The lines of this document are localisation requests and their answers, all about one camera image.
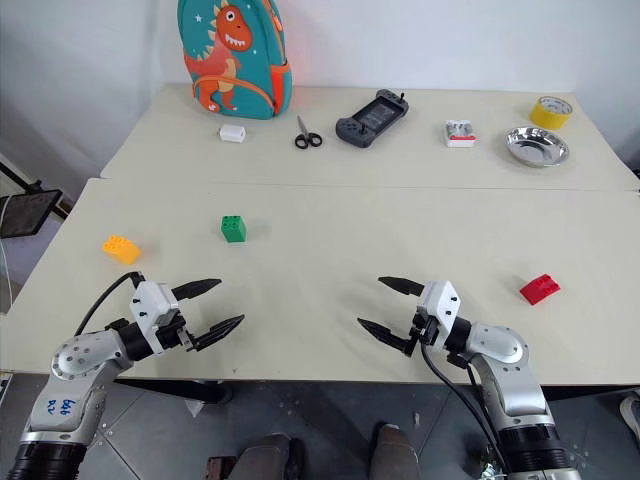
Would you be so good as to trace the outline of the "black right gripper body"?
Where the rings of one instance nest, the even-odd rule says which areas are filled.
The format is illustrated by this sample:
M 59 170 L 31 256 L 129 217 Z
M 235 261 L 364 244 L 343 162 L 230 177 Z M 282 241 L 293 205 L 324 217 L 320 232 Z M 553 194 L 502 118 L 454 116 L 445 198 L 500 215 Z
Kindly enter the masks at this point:
M 416 312 L 409 331 L 409 339 L 403 348 L 405 356 L 412 356 L 418 344 L 430 346 L 435 341 L 435 317 Z

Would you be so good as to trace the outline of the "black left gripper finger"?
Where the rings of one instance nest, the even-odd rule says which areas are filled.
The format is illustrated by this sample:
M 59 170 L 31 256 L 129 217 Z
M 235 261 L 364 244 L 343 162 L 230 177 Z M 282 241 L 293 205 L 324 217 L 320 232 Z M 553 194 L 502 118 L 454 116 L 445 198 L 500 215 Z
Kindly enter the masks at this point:
M 173 296 L 178 300 L 193 299 L 200 296 L 221 283 L 220 279 L 207 278 L 191 281 L 172 289 Z
M 212 326 L 206 333 L 194 337 L 190 336 L 191 350 L 204 350 L 213 344 L 219 342 L 228 336 L 235 328 L 237 328 L 241 322 L 245 319 L 245 315 L 239 315 L 229 318 L 218 324 Z

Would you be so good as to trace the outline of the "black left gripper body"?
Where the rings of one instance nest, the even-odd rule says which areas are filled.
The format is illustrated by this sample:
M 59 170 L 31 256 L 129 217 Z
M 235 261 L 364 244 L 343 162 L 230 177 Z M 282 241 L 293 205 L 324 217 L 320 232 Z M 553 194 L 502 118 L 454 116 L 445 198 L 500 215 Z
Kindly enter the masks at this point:
M 156 331 L 156 338 L 164 350 L 170 350 L 182 346 L 186 351 L 194 349 L 193 335 L 186 328 L 186 320 L 180 312 Z

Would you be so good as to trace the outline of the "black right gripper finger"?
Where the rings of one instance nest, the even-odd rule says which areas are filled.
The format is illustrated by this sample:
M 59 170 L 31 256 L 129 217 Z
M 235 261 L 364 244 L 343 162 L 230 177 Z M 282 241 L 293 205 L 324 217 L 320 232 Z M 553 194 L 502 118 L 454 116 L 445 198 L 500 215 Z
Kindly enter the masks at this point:
M 401 352 L 411 352 L 411 340 L 394 335 L 391 330 L 378 323 L 358 318 L 357 322 L 376 340 Z
M 420 297 L 425 288 L 423 284 L 400 277 L 381 276 L 378 281 L 401 294 L 416 297 Z

